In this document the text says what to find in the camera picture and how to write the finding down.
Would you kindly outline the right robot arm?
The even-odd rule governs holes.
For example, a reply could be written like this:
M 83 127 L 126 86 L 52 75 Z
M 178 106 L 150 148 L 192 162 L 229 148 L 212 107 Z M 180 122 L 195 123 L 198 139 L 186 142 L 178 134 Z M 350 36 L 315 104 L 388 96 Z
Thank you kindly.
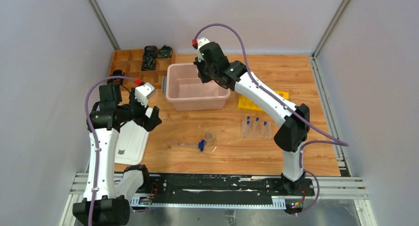
M 309 132 L 308 106 L 296 105 L 273 92 L 244 63 L 230 62 L 218 43 L 201 38 L 193 40 L 192 46 L 197 51 L 193 63 L 202 83 L 215 81 L 219 86 L 245 96 L 277 124 L 279 129 L 274 142 L 283 152 L 282 188 L 286 194 L 295 195 L 305 179 L 300 151 Z

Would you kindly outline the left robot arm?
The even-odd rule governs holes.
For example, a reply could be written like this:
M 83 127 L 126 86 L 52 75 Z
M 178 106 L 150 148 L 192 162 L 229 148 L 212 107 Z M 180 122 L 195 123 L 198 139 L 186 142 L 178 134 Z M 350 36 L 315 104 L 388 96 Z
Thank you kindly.
M 122 126 L 133 122 L 146 132 L 162 123 L 159 108 L 149 107 L 155 93 L 150 83 L 141 82 L 129 92 L 129 102 L 120 104 L 120 85 L 100 85 L 100 100 L 87 112 L 90 163 L 87 184 L 80 203 L 73 205 L 73 216 L 84 226 L 124 226 L 128 223 L 135 193 L 151 188 L 149 171 L 137 164 L 125 168 L 115 183 L 115 151 Z

